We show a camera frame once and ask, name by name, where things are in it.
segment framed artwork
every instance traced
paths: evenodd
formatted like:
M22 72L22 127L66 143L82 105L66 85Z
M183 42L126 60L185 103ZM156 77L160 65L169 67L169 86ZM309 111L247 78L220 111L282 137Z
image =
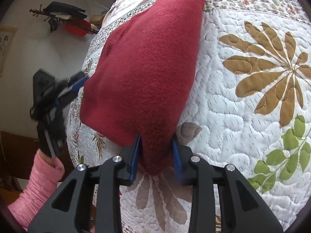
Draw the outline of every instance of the framed artwork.
M3 74L4 63L10 50L17 28L0 25L0 77Z

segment bed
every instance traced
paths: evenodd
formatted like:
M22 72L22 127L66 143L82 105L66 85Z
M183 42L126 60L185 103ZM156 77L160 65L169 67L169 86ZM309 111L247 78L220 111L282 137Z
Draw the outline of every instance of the bed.
M92 76L109 34L154 2L117 0L82 70ZM206 0L195 81L176 127L180 143L209 163L234 164L286 232L311 196L310 46L311 24L297 0ZM70 106L67 143L75 166L95 166L120 147L81 123L82 98L83 89ZM139 172L133 186L120 187L123 231L188 232L191 192L172 170Z

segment metal screw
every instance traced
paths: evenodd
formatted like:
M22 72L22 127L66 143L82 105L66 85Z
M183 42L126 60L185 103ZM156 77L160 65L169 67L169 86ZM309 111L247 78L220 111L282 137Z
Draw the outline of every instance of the metal screw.
M85 164L80 164L77 166L78 171L82 172L86 169L86 165Z
M233 171L235 170L235 166L234 166L234 165L231 165L231 164L227 165L226 168L227 168L227 170L230 171L230 172L233 172Z
M119 155L117 155L117 156L114 156L113 158L112 158L112 160L113 160L113 162L120 162L121 160L122 160L122 157L121 156L119 156Z
M195 162L195 163L200 161L200 157L198 157L198 156L192 156L190 159L192 162Z

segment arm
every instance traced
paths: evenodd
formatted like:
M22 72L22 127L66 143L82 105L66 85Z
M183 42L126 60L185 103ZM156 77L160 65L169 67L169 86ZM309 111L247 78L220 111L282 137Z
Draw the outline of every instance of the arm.
M26 189L8 206L24 228L28 228L37 212L56 190L64 172L64 166L58 158L52 159L40 150L37 151Z

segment wooden cabinet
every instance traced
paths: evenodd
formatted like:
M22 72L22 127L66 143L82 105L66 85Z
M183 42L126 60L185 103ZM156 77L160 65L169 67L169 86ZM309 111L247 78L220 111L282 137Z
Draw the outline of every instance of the wooden cabinet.
M39 148L38 140L1 131L1 141L6 162L4 171L13 177L28 180L35 154ZM74 169L67 144L63 146L59 159L65 167L65 178Z

